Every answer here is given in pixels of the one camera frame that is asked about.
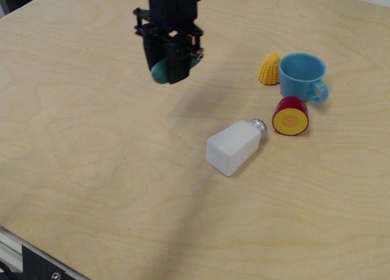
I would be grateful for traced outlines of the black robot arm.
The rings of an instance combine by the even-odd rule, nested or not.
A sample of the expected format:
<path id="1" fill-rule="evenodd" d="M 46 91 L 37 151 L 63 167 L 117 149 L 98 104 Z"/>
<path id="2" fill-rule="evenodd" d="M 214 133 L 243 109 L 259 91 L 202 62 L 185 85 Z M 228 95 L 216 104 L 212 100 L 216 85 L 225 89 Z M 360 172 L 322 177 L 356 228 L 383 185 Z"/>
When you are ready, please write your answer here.
<path id="1" fill-rule="evenodd" d="M 186 79 L 204 56 L 196 26 L 201 0 L 149 0 L 149 9 L 136 8 L 135 33 L 143 38 L 152 79 L 175 84 Z"/>

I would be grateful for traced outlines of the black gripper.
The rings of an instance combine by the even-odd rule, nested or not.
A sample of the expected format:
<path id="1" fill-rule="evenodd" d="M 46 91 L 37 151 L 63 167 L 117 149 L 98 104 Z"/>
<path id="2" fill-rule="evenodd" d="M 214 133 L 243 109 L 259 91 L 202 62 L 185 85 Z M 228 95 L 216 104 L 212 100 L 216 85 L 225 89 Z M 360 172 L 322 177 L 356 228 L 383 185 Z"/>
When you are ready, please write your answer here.
<path id="1" fill-rule="evenodd" d="M 200 1 L 149 0 L 147 10 L 133 10 L 137 20 L 136 34 L 144 36 L 143 46 L 149 70 L 165 58 L 170 84 L 189 76 L 191 57 L 200 60 L 204 56 L 204 49 L 200 46 L 200 38 L 204 33 L 195 24 Z M 179 44 L 165 44 L 170 41 Z"/>

